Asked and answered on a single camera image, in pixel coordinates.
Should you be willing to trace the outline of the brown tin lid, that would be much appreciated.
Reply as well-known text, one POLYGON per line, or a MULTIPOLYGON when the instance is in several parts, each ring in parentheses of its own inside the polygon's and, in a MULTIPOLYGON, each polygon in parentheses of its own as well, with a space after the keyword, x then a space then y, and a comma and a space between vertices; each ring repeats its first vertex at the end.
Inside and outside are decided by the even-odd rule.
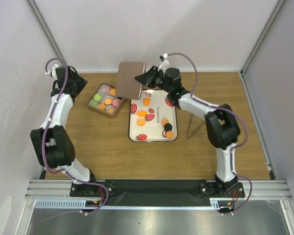
POLYGON ((121 98, 139 100, 142 95, 142 84, 135 80, 136 76, 145 73, 144 62, 123 61, 119 63, 116 83, 116 96, 121 98))

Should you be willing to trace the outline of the brown cookie tin box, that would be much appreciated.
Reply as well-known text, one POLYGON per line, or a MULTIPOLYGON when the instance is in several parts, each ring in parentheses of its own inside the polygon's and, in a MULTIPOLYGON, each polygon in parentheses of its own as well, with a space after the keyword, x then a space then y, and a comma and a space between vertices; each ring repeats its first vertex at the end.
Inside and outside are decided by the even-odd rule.
POLYGON ((86 101, 86 106, 91 111, 115 119, 127 99, 116 96, 116 87, 108 83, 101 83, 86 101))

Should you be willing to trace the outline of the orange waffle round cookie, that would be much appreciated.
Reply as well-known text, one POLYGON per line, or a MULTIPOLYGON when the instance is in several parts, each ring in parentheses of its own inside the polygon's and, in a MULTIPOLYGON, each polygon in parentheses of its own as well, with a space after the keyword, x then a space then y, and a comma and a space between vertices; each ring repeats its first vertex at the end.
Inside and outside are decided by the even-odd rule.
POLYGON ((116 89, 111 89, 109 93, 110 93, 111 96, 115 96, 116 95, 116 89))

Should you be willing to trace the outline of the pink macaron cookie top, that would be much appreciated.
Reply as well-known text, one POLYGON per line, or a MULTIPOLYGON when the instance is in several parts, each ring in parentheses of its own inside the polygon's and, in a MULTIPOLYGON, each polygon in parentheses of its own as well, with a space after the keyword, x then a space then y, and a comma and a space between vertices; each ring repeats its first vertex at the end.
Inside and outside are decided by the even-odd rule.
POLYGON ((118 107, 118 105, 120 104, 120 100, 119 99, 114 99, 112 102, 114 107, 118 107))

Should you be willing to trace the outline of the orange flower shaped cookie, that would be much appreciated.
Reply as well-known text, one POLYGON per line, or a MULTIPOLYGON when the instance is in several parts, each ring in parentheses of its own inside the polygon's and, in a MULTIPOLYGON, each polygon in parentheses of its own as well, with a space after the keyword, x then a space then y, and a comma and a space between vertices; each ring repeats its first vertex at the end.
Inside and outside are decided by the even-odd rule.
POLYGON ((109 114, 112 114, 112 113, 114 113, 114 111, 115 111, 115 109, 109 109, 107 112, 109 113, 109 114))

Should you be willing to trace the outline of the silver metal tongs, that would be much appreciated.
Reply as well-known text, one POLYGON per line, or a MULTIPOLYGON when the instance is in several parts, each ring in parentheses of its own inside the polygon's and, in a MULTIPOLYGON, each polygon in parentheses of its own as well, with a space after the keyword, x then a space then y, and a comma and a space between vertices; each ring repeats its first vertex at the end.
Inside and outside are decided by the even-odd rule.
POLYGON ((204 124, 205 121, 202 121, 198 126, 195 127, 195 117, 194 115, 191 115, 186 135, 187 140, 193 138, 197 134, 197 132, 204 126, 204 124))

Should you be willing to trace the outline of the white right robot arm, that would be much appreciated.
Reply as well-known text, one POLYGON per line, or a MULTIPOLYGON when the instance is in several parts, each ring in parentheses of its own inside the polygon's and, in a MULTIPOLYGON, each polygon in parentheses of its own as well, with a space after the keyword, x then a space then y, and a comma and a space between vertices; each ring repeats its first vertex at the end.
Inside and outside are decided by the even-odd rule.
POLYGON ((227 197, 238 182, 234 166, 235 148, 241 131, 229 105, 218 106, 192 95, 181 83, 179 69, 168 68, 165 72, 153 66, 135 80, 148 88, 160 88, 167 92, 169 102, 180 110, 203 119, 210 144, 217 155, 215 174, 216 192, 227 197))

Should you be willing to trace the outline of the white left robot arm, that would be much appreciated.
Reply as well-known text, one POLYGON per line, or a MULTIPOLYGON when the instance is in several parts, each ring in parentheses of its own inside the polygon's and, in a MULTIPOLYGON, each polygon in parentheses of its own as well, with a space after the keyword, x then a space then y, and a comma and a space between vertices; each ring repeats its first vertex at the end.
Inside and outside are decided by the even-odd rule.
POLYGON ((65 174, 75 186, 81 185, 83 193, 93 196, 98 190, 94 174, 76 158, 75 147, 66 131, 69 112, 87 80, 71 66, 54 64, 46 73, 54 78, 50 108, 40 128, 30 133, 38 162, 50 174, 65 174))

